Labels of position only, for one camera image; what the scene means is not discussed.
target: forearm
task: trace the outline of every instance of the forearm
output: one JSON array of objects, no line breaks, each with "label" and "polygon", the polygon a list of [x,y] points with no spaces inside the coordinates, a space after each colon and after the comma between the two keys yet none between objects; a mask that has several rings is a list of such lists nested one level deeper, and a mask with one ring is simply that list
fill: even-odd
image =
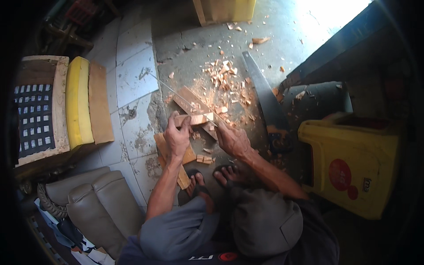
[{"label": "forearm", "polygon": [[309,199],[299,184],[287,173],[279,170],[263,159],[254,149],[250,148],[246,155],[239,158],[255,172],[256,176],[274,191],[291,199]]},{"label": "forearm", "polygon": [[162,175],[150,194],[146,220],[172,210],[181,165],[182,158],[172,157],[168,160]]}]

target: gray shorts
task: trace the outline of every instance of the gray shorts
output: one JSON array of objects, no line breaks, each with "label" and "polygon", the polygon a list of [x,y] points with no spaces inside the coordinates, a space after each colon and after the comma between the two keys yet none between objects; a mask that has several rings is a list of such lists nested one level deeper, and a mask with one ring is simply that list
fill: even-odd
[{"label": "gray shorts", "polygon": [[[249,257],[267,257],[291,249],[303,230],[299,206],[280,193],[235,187],[231,198],[236,207],[231,227],[237,249]],[[219,213],[207,214],[206,203],[195,197],[176,210],[147,220],[140,233],[146,256],[177,260],[189,256],[209,241],[219,222]]]}]

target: dark t-shirt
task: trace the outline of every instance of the dark t-shirt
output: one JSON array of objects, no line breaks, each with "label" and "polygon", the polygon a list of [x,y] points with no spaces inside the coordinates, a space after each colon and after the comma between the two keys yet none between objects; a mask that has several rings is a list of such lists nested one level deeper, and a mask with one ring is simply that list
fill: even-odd
[{"label": "dark t-shirt", "polygon": [[160,261],[147,258],[136,236],[128,238],[128,244],[122,249],[118,265],[215,265],[215,264],[338,264],[339,245],[336,237],[324,220],[313,201],[294,200],[303,216],[303,232],[296,245],[280,255],[253,259],[245,257],[231,243],[207,242],[189,257],[176,261]]}]

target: person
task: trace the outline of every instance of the person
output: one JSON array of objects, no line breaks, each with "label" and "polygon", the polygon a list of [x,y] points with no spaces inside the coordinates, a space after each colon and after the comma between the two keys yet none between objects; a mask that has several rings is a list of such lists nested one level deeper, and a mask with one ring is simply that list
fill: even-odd
[{"label": "person", "polygon": [[146,221],[137,236],[128,238],[117,261],[132,264],[337,264],[339,246],[319,209],[302,188],[264,160],[250,145],[246,132],[223,122],[215,128],[219,146],[245,163],[268,190],[246,187],[237,167],[218,167],[213,175],[235,204],[232,242],[213,241],[219,213],[197,170],[188,172],[191,200],[172,210],[177,175],[189,145],[190,117],[181,129],[173,112],[164,132],[170,154],[155,185]]}]

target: gray leather cushion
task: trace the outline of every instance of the gray leather cushion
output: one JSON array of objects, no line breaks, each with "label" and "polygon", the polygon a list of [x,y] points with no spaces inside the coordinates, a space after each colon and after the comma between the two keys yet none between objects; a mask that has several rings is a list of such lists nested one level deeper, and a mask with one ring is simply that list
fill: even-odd
[{"label": "gray leather cushion", "polygon": [[110,172],[109,167],[101,167],[82,174],[46,184],[46,193],[50,200],[58,205],[66,206],[69,191],[81,184],[92,183],[101,175]]},{"label": "gray leather cushion", "polygon": [[103,247],[117,260],[127,240],[97,198],[91,184],[73,188],[68,199],[67,210],[72,223],[96,247]]},{"label": "gray leather cushion", "polygon": [[94,192],[125,238],[138,234],[143,216],[120,171],[112,171],[92,182]]}]

